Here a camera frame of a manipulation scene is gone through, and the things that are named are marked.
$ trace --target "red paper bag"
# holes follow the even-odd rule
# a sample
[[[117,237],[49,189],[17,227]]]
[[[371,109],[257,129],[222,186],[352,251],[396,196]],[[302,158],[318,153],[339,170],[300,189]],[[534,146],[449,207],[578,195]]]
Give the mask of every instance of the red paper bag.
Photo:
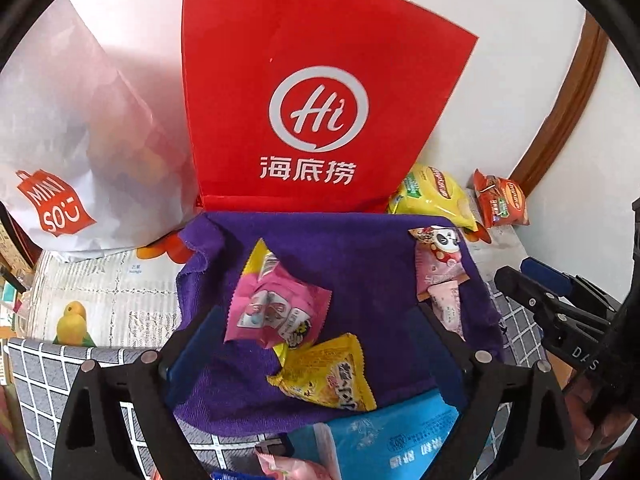
[[[43,170],[30,175],[16,171],[22,179],[18,190],[36,208],[43,231],[60,235],[74,235],[95,220],[85,211],[75,190],[64,180]]]
[[[384,211],[476,40],[405,0],[184,0],[205,209]]]

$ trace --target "yellow chip bag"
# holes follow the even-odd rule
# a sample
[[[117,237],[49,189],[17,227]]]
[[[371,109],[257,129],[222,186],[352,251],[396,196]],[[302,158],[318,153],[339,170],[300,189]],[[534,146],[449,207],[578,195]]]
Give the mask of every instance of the yellow chip bag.
[[[389,199],[386,212],[444,216],[458,227],[478,229],[466,194],[458,183],[447,173],[422,164],[414,164]]]
[[[284,364],[267,381],[285,395],[328,408],[354,412],[376,409],[376,400],[364,378],[362,348],[353,334],[306,348],[274,350]]]

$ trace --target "pink wrapper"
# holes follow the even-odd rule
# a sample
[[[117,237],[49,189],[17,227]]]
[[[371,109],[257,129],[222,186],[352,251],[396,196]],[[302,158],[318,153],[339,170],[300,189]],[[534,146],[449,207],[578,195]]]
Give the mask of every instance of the pink wrapper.
[[[324,467],[315,462],[257,453],[262,472],[276,480],[332,480]]]
[[[462,332],[462,316],[460,314],[460,292],[458,282],[439,283],[429,287],[431,295],[431,308],[440,320],[444,328],[458,334],[462,340],[465,336]]]
[[[229,307],[225,342],[254,339],[265,349],[282,342],[289,348],[313,344],[330,301],[330,290],[296,280],[267,252],[261,272],[240,276]]]
[[[428,288],[438,283],[468,280],[462,266],[460,236],[457,229],[439,226],[411,229],[415,244],[416,293],[419,300],[429,297]]]

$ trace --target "white circle logo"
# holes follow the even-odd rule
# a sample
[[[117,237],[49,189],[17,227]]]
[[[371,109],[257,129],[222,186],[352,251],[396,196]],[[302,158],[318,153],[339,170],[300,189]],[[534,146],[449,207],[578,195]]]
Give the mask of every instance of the white circle logo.
[[[328,78],[336,80],[347,87],[356,105],[355,118],[351,127],[347,128],[346,125],[340,122],[340,116],[344,110],[345,99],[340,98],[337,92],[332,92],[331,95],[322,104],[322,93],[325,90],[325,86],[319,84],[316,90],[306,100],[305,105],[300,110],[294,110],[290,114],[291,119],[295,119],[296,122],[293,126],[293,133],[287,129],[282,121],[282,102],[289,93],[289,91],[298,83],[313,78]],[[269,120],[271,127],[280,139],[297,150],[310,153],[322,153],[337,150],[343,147],[348,142],[351,142],[357,134],[360,133],[364,123],[367,121],[369,115],[369,98],[364,86],[353,75],[340,68],[333,66],[310,66],[303,68],[297,72],[291,74],[282,83],[278,85],[276,91],[271,97],[269,103]],[[294,133],[299,134],[302,131],[302,127],[305,124],[308,116],[315,116],[315,120],[311,127],[313,132],[317,132],[323,122],[326,122],[326,129],[330,132],[340,132],[343,128],[345,133],[337,140],[330,142],[325,146],[318,146],[312,142],[305,142],[294,136]]]

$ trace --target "purple cloth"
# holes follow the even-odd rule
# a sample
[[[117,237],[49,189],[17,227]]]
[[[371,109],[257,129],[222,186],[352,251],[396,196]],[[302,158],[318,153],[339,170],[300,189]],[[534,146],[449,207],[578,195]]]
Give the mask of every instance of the purple cloth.
[[[414,245],[408,229],[451,226],[440,217],[385,214],[201,214],[180,236],[196,254],[177,278],[181,328],[203,308],[228,309],[236,283],[259,238],[297,279],[333,291],[319,342],[345,332],[362,345],[365,373],[378,407],[435,386],[403,326],[417,304]],[[462,245],[470,280],[460,285],[467,342],[499,356],[500,315]],[[265,380],[280,369],[273,350],[253,341],[211,338],[206,366],[189,399],[176,407],[182,420],[221,436],[291,431],[349,412],[285,396]]]

